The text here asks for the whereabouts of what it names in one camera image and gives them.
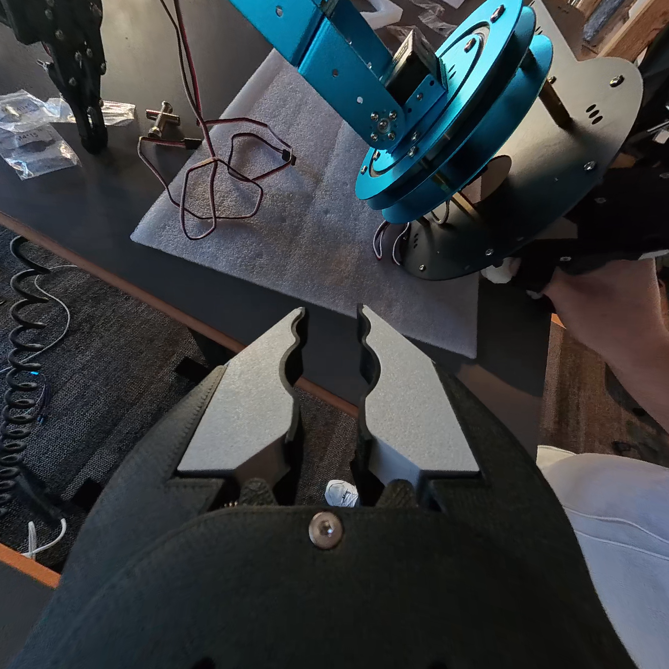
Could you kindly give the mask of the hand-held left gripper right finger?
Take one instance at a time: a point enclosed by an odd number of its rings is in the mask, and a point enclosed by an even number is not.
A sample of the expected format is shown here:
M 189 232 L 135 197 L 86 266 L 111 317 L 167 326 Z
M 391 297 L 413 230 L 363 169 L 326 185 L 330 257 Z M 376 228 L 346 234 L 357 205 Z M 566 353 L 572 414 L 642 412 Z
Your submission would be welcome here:
M 420 506 L 439 506 L 436 484 L 482 483 L 481 466 L 433 360 L 368 305 L 356 334 L 364 391 L 359 402 L 355 483 L 360 506 L 375 506 L 394 481 Z

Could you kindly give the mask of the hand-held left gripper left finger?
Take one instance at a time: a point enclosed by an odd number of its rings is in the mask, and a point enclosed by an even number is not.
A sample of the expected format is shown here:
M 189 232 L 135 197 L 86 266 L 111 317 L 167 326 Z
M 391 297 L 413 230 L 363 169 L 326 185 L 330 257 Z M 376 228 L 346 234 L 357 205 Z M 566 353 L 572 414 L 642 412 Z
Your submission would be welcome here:
M 229 501 L 248 481 L 262 479 L 279 504 L 296 502 L 304 430 L 294 386 L 307 333 L 308 311 L 296 308 L 224 366 L 179 475 L 222 478 Z

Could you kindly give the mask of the blue and black toy robot arm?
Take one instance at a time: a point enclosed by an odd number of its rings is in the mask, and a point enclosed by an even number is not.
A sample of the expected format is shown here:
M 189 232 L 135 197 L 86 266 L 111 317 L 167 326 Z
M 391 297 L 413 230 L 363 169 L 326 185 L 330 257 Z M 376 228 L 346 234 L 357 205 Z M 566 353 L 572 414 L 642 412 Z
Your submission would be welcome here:
M 355 196 L 404 225 L 425 280 L 498 263 L 544 231 L 614 161 L 641 106 L 637 67 L 562 54 L 539 4 L 486 1 L 438 49 L 391 55 L 350 1 L 233 1 L 348 129 Z

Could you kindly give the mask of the person's right forearm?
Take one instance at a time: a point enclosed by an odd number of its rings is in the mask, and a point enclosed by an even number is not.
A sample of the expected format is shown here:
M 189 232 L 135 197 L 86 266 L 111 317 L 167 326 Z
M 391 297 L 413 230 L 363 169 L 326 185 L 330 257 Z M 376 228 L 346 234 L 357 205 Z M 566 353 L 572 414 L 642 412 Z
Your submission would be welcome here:
M 603 357 L 631 397 L 668 430 L 666 299 L 661 281 L 650 285 L 607 319 Z

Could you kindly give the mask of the person's right hand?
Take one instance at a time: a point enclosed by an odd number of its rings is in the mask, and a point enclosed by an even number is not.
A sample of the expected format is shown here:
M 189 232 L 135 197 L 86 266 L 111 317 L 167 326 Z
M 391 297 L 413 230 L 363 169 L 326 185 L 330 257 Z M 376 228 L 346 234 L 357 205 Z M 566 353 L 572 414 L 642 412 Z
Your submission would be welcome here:
M 653 259 L 616 260 L 572 276 L 556 269 L 543 291 L 574 338 L 610 366 L 639 366 L 668 353 Z

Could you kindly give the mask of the white shoe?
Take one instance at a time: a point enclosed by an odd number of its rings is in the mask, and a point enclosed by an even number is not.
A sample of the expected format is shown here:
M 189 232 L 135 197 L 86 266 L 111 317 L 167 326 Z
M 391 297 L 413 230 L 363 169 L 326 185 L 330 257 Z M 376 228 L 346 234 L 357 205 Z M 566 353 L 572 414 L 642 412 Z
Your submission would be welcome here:
M 359 503 L 359 493 L 354 484 L 344 480 L 330 480 L 324 491 L 328 506 L 354 508 Z

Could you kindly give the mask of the white foam sheet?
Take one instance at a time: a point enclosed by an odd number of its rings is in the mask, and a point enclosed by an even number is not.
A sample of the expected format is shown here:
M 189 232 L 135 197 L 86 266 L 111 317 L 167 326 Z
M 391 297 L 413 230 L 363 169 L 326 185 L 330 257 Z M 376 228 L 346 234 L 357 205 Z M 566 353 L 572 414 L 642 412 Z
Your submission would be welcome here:
M 474 358 L 477 275 L 410 276 L 390 258 L 397 230 L 387 232 L 383 259 L 375 259 L 382 216 L 355 196 L 369 147 L 276 50 L 222 114 L 242 116 L 267 122 L 297 155 L 294 167 L 263 182 L 257 215 L 219 222 L 192 241 L 163 193 L 131 240 L 338 313 L 352 316 L 362 302 L 402 334 Z

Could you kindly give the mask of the person's white clothing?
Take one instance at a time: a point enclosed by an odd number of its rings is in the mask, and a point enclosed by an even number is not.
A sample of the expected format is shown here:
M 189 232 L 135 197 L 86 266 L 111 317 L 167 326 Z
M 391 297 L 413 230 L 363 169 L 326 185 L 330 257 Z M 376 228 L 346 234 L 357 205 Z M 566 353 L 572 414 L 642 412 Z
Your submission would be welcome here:
M 639 668 L 667 668 L 668 469 L 552 446 L 538 447 L 537 465 L 631 659 Z

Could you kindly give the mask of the scattered small parts bags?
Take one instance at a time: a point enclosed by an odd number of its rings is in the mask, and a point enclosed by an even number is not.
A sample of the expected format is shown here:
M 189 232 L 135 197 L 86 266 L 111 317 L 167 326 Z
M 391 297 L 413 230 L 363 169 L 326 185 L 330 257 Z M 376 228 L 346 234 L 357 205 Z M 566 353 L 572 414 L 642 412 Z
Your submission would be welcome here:
M 447 7 L 438 1 L 410 1 L 410 3 L 419 8 L 419 20 L 428 27 L 438 30 L 439 26 L 448 23 L 444 20 Z

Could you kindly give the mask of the silver cross wrench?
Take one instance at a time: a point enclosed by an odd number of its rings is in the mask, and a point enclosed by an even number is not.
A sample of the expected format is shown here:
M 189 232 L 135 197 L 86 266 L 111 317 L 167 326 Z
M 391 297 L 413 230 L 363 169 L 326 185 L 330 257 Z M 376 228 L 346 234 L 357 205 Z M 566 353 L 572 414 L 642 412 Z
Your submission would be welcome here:
M 152 121 L 152 125 L 146 136 L 150 139 L 163 140 L 165 130 L 180 127 L 180 115 L 175 114 L 170 102 L 163 100 L 159 109 L 146 109 L 146 119 Z

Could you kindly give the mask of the white square foam frame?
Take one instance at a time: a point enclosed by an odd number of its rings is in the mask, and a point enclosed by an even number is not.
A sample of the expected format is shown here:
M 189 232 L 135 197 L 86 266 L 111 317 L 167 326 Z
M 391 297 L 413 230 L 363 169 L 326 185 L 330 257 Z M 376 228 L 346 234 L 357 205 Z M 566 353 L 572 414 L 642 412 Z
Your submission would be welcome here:
M 363 11 L 361 15 L 372 29 L 381 29 L 398 23 L 403 9 L 392 1 L 368 1 L 374 11 Z

